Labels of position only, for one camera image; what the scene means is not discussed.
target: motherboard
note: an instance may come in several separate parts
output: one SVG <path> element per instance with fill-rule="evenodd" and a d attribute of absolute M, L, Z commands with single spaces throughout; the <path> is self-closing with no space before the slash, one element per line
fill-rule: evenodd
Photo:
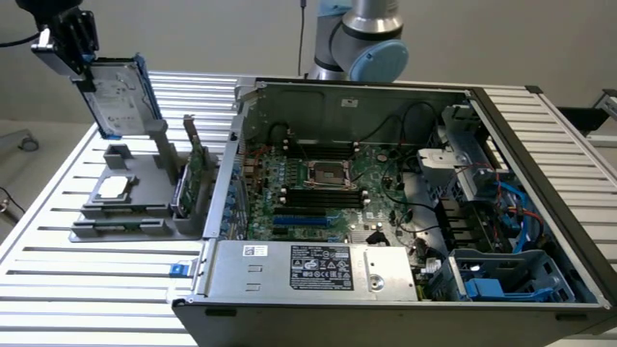
<path fill-rule="evenodd" d="M 390 165 L 395 155 L 379 145 L 250 147 L 247 238 L 408 245 L 411 234 L 399 229 L 412 228 L 411 218 L 388 198 L 406 201 L 403 175 Z"/>

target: hard drive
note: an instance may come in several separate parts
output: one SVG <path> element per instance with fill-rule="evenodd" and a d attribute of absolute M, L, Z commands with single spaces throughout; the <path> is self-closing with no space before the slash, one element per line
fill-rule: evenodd
<path fill-rule="evenodd" d="M 98 58 L 91 65 L 94 93 L 82 91 L 104 139 L 147 135 L 162 111 L 148 78 L 146 60 Z"/>

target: blue latch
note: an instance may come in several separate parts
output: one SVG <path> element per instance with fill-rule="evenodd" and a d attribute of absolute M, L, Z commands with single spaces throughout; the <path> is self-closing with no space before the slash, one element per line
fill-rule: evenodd
<path fill-rule="evenodd" d="M 190 265 L 174 264 L 170 268 L 171 278 L 190 278 Z"/>
<path fill-rule="evenodd" d="M 495 278 L 473 278 L 465 282 L 467 295 L 473 301 L 524 301 L 545 302 L 552 288 L 543 288 L 532 293 L 504 293 L 500 280 Z"/>

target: green circuit board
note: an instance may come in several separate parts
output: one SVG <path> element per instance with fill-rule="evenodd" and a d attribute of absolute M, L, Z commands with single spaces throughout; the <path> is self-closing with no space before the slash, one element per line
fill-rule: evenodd
<path fill-rule="evenodd" d="M 320 160 L 316 158 L 298 159 L 287 158 L 279 149 L 262 151 L 260 146 L 250 148 L 250 167 L 252 168 L 252 182 L 250 184 L 250 225 L 247 238 L 264 241 L 324 241 L 324 242 L 364 242 L 367 237 L 376 231 L 382 223 L 383 231 L 390 239 L 395 237 L 396 227 L 391 225 L 390 214 L 396 211 L 396 217 L 402 216 L 404 207 L 396 204 L 383 194 L 382 178 L 396 179 L 396 168 L 383 162 L 384 155 L 390 150 L 380 146 L 367 146 L 350 159 L 339 160 L 348 162 L 348 174 L 351 177 L 351 190 L 367 190 L 371 202 L 364 208 L 327 208 L 328 227 L 288 226 L 287 232 L 278 233 L 274 224 L 275 208 L 284 207 L 280 202 L 282 187 L 292 189 L 315 189 L 306 183 L 310 162 L 318 161 L 324 165 L 336 165 L 336 160 Z M 399 200 L 406 200 L 403 191 L 396 190 L 396 183 L 392 184 L 390 195 Z"/>
<path fill-rule="evenodd" d="M 194 207 L 198 204 L 202 176 L 206 167 L 204 148 L 202 147 L 199 138 L 192 139 L 191 144 L 194 148 L 187 160 L 183 178 L 176 188 L 175 201 L 172 204 L 176 213 L 183 217 L 187 217 L 194 212 Z"/>

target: white wall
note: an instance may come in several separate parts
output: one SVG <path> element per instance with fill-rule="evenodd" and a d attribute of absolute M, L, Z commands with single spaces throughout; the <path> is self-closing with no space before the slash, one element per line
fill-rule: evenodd
<path fill-rule="evenodd" d="M 318 0 L 308 0 L 304 70 Z M 560 105 L 617 87 L 617 1 L 402 0 L 411 49 L 406 80 L 540 85 Z M 140 51 L 151 69 L 295 74 L 299 0 L 86 0 L 102 56 Z M 34 21 L 0 1 L 0 41 Z M 0 50 L 0 118 L 91 121 L 68 82 L 27 46 Z"/>

